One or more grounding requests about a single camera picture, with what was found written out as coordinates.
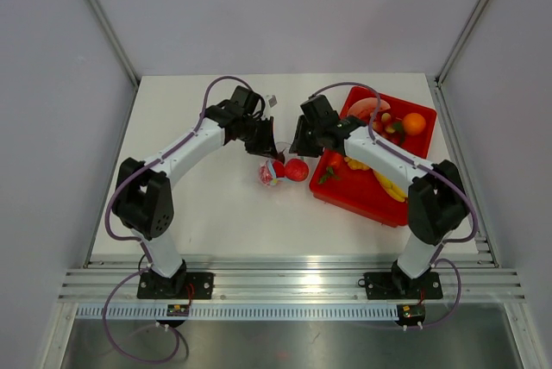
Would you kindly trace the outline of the clear zip top bag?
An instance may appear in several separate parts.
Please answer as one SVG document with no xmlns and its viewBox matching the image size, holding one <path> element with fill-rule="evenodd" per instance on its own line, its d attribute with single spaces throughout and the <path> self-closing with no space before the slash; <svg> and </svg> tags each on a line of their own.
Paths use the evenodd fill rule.
<svg viewBox="0 0 552 369">
<path fill-rule="evenodd" d="M 303 182 L 298 174 L 293 173 L 290 177 L 285 173 L 285 157 L 290 156 L 289 148 L 291 144 L 280 141 L 276 143 L 278 155 L 276 159 L 267 159 L 260 165 L 258 170 L 258 179 L 265 186 L 276 186 L 284 182 Z"/>
</svg>

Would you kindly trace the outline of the red tomato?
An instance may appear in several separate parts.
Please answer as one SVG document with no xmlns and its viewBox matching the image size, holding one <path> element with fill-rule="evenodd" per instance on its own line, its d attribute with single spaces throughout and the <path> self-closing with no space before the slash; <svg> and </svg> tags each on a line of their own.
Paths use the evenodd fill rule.
<svg viewBox="0 0 552 369">
<path fill-rule="evenodd" d="M 284 164 L 276 159 L 268 159 L 258 170 L 259 181 L 266 186 L 275 186 L 285 178 Z"/>
</svg>

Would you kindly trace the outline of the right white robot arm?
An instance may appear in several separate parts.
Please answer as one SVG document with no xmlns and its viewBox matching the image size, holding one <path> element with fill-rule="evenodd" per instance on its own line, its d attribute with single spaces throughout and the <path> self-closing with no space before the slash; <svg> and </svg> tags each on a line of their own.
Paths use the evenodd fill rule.
<svg viewBox="0 0 552 369">
<path fill-rule="evenodd" d="M 373 129 L 381 100 L 367 112 L 366 122 L 354 115 L 341 118 L 324 95 L 301 103 L 291 152 L 317 157 L 325 151 L 361 162 L 389 180 L 395 193 L 407 200 L 407 224 L 411 236 L 392 265 L 393 290 L 410 297 L 423 283 L 422 276 L 436 261 L 446 238 L 469 213 L 457 167 L 439 164 L 407 152 Z"/>
</svg>

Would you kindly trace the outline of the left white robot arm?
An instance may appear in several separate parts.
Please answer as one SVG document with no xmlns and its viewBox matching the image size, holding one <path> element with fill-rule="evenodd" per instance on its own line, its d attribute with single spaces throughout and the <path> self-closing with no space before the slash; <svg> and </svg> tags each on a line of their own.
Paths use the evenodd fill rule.
<svg viewBox="0 0 552 369">
<path fill-rule="evenodd" d="M 148 159 L 127 158 L 121 163 L 105 216 L 116 216 L 129 228 L 146 256 L 138 298 L 190 298 L 195 290 L 200 298 L 210 298 L 212 274 L 188 272 L 170 235 L 173 190 L 198 162 L 231 141 L 242 142 L 249 154 L 276 157 L 269 106 L 268 97 L 236 86 L 230 98 L 205 105 L 198 123 L 173 144 Z"/>
</svg>

